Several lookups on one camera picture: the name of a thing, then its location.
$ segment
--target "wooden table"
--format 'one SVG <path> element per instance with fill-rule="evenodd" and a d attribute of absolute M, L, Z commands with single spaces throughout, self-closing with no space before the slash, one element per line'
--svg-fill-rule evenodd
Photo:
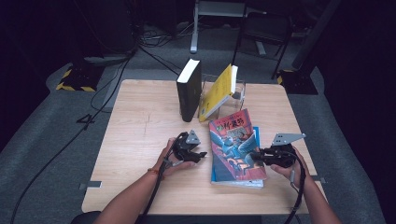
<path fill-rule="evenodd" d="M 276 133 L 300 133 L 289 99 L 279 85 L 247 84 L 244 108 L 253 125 L 260 127 L 262 147 Z M 156 215 L 262 215 L 288 214 L 297 194 L 282 175 L 266 167 L 263 189 L 243 189 L 210 184 L 212 155 L 208 121 L 187 123 L 179 115 L 175 81 L 124 80 L 92 172 L 99 189 L 87 189 L 84 212 L 103 210 L 119 192 L 154 165 L 170 137 L 195 130 L 201 145 L 194 151 L 208 154 L 195 167 L 167 177 L 149 214 Z M 304 156 L 311 175 L 314 164 L 304 139 L 293 143 Z M 305 203 L 299 213 L 307 213 Z"/>

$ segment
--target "forearm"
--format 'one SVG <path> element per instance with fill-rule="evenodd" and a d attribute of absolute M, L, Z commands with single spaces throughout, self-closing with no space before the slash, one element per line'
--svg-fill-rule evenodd
<path fill-rule="evenodd" d="M 94 224 L 134 223 L 144 206 L 147 205 L 156 181 L 157 175 L 152 172 L 142 175 L 106 206 Z"/>
<path fill-rule="evenodd" d="M 330 208 L 315 181 L 308 177 L 304 185 L 304 198 L 312 223 L 341 223 L 338 216 Z"/>

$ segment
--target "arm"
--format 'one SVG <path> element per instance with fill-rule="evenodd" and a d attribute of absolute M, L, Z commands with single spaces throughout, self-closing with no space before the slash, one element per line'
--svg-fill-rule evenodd
<path fill-rule="evenodd" d="M 163 149 L 163 152 L 157 162 L 152 167 L 153 170 L 158 171 L 160 169 L 160 166 L 163 163 L 163 157 L 172 146 L 173 142 L 174 139 L 170 139 L 168 141 L 166 148 Z M 173 155 L 169 159 L 172 161 L 177 160 Z M 169 176 L 176 170 L 192 167 L 193 165 L 195 165 L 195 163 L 192 161 L 183 162 L 176 167 L 166 169 L 163 176 Z M 157 181 L 157 176 L 158 175 L 154 172 L 146 172 L 143 174 L 106 206 L 99 218 L 95 220 L 94 224 L 134 223 L 149 201 L 149 197 L 151 196 Z"/>
<path fill-rule="evenodd" d="M 304 161 L 303 156 L 299 153 L 297 148 L 295 148 L 297 156 L 300 158 L 303 166 L 305 168 L 306 178 L 304 182 L 304 198 L 306 202 L 306 206 L 308 207 L 309 216 L 311 217 L 312 223 L 329 223 L 336 224 L 341 223 L 338 216 L 334 213 L 332 208 L 327 203 L 314 179 L 308 172 L 308 168 L 306 167 L 306 163 Z M 277 165 L 271 165 L 271 169 L 276 171 L 277 173 L 282 174 L 287 179 L 290 179 L 291 167 L 283 168 Z M 300 187 L 300 164 L 299 162 L 294 163 L 295 177 L 294 183 L 297 188 Z"/>

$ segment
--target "black book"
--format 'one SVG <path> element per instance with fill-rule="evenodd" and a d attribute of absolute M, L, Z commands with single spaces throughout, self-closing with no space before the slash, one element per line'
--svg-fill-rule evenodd
<path fill-rule="evenodd" d="M 177 79 L 181 118 L 190 122 L 198 108 L 202 92 L 201 62 L 189 59 Z"/>

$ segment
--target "colorful book cover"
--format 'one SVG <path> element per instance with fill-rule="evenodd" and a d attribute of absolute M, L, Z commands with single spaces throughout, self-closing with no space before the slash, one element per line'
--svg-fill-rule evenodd
<path fill-rule="evenodd" d="M 251 159 L 259 151 L 247 109 L 209 122 L 213 153 L 212 183 L 262 188 L 265 168 Z"/>

